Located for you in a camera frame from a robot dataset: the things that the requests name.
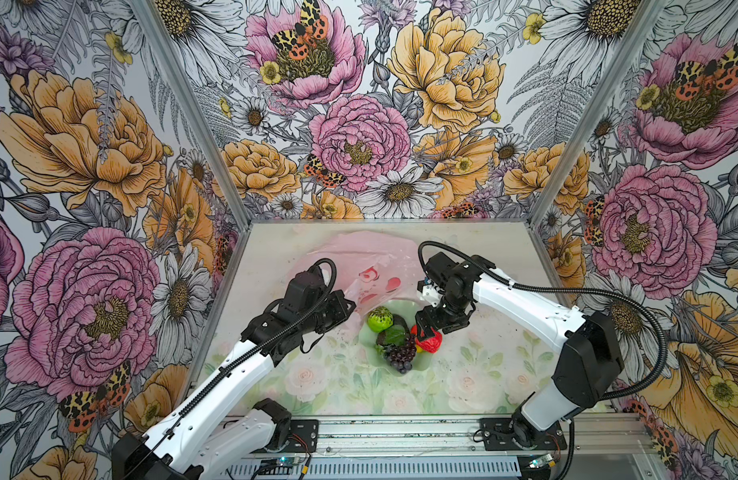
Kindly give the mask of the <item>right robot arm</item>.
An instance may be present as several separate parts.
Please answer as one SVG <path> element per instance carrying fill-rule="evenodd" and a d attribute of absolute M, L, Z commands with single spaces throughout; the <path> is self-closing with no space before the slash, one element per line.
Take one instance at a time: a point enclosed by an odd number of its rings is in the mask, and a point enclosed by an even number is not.
<path fill-rule="evenodd" d="M 624 362 L 614 322 L 603 313 L 585 314 L 521 287 L 492 262 L 475 256 L 460 263 L 444 253 L 423 261 L 418 284 L 426 306 L 415 315 L 420 343 L 469 326 L 479 307 L 488 307 L 528 330 L 555 353 L 547 385 L 530 395 L 497 437 L 534 449 L 562 420 L 595 406 L 615 382 Z"/>

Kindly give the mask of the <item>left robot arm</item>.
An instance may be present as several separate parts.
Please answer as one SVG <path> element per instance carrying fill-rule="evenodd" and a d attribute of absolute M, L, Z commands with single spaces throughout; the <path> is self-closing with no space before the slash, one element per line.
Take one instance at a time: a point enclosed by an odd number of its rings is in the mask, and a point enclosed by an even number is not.
<path fill-rule="evenodd" d="M 278 450 L 291 414 L 267 399 L 231 426 L 222 422 L 240 400 L 291 352 L 310 351 L 305 338 L 346 322 L 354 301 L 336 288 L 337 267 L 317 260 L 289 282 L 283 297 L 253 318 L 220 366 L 173 412 L 137 437 L 127 434 L 111 454 L 115 479 L 213 479 L 241 456 Z"/>

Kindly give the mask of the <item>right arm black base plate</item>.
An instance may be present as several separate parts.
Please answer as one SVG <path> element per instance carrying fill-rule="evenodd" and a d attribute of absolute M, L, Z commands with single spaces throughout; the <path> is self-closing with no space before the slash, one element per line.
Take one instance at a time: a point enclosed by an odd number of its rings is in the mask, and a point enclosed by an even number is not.
<path fill-rule="evenodd" d="M 559 422 L 540 431 L 518 418 L 483 417 L 479 420 L 478 431 L 487 451 L 560 451 L 567 448 Z"/>

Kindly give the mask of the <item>pink plastic bag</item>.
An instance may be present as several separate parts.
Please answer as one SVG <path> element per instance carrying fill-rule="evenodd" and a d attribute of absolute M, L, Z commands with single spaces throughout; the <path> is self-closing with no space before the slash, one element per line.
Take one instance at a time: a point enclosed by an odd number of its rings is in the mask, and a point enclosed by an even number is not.
<path fill-rule="evenodd" d="M 292 272 L 304 271 L 322 258 L 336 265 L 335 288 L 357 304 L 359 315 L 396 298 L 414 297 L 417 283 L 424 278 L 418 244 L 384 233 L 337 235 L 300 258 Z"/>

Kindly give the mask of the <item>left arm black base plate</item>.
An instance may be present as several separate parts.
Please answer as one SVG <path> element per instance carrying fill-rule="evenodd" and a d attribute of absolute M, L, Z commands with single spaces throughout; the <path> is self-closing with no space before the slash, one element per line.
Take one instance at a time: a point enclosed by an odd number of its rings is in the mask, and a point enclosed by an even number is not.
<path fill-rule="evenodd" d="M 318 420 L 285 420 L 274 430 L 268 450 L 276 453 L 315 453 L 319 429 Z"/>

